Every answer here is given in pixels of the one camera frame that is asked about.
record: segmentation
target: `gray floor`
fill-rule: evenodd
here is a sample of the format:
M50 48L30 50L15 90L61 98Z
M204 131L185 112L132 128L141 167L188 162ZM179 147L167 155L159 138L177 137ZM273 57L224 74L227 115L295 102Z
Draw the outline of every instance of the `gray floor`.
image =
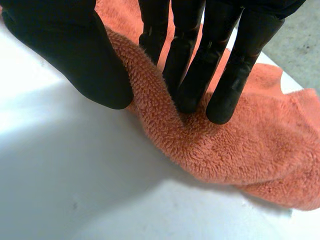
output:
M306 0L263 51L302 87L320 94L320 0Z

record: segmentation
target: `robotic hand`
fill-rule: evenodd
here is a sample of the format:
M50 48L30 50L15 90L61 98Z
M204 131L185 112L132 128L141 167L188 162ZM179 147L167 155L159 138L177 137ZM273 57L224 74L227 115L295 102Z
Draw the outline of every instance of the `robotic hand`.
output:
M263 47L305 1L171 0L175 33L163 76L177 108L196 110L240 18L234 48L206 111L213 123L228 122ZM170 0L138 2L144 24L139 44L156 64L167 36ZM95 5L96 0L0 0L4 23L17 39L85 97L123 109L133 99L132 89ZM187 71L204 8L202 39Z
M170 0L138 1L143 21L139 44L157 64L167 36ZM263 47L305 1L171 0L175 32L163 77L177 109L186 114L196 111L240 19L234 47L206 109L211 122L227 123ZM187 71L203 11L202 38Z
M9 31L88 99L124 109L133 99L127 72L95 12L96 0L0 0Z

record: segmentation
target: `orange towel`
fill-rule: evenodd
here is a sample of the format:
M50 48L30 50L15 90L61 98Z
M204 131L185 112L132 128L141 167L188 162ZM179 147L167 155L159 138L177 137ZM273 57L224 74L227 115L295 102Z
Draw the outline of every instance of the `orange towel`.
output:
M173 39L172 12L156 68L137 47L143 29L138 0L98 0L96 11L112 29L108 35L129 72L134 93L129 109L166 156L204 182L235 185L287 208L320 207L320 101L314 90L284 95L282 70L256 64L231 121L215 125L205 109L226 51L197 113L179 114L160 71Z

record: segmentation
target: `white surface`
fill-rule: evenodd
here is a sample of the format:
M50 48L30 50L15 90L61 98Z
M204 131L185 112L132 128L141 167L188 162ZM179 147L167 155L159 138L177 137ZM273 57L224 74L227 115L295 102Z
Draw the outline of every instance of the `white surface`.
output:
M0 71L1 240L319 239L319 210L194 180L134 116L83 97L2 22Z

